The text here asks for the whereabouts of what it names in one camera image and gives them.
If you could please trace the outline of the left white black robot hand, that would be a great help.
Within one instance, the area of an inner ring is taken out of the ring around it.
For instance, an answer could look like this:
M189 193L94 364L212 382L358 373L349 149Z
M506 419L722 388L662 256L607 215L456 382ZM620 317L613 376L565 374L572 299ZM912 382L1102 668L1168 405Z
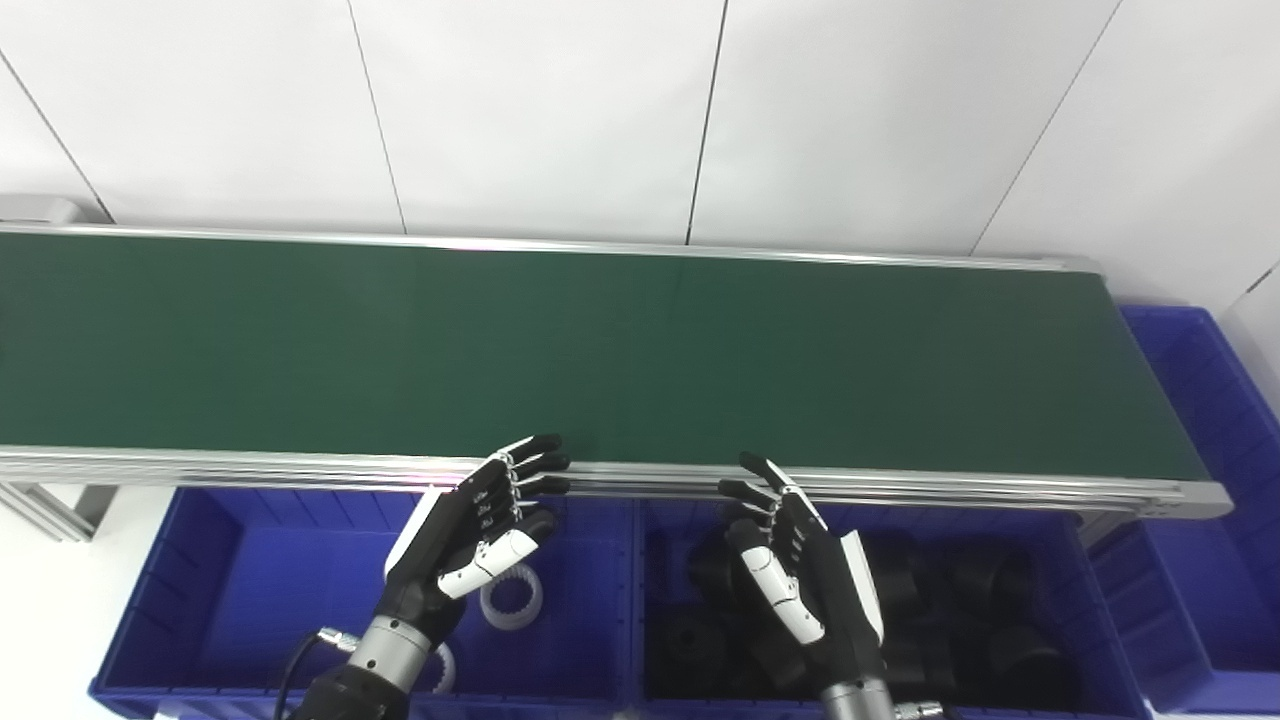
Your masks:
M557 529L543 495L564 495L570 457L558 434L530 436L490 454L452 489L416 510L388 559L375 616L434 647L465 614L466 596L522 562Z

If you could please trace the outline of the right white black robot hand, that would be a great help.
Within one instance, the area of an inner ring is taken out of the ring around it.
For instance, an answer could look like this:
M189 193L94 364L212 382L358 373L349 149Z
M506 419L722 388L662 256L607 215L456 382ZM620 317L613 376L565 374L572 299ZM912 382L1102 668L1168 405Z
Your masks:
M736 502L726 514L724 538L801 646L819 689L883 685L881 637L842 541L808 492L772 460L742 451L739 465L754 478L724 478L717 486Z

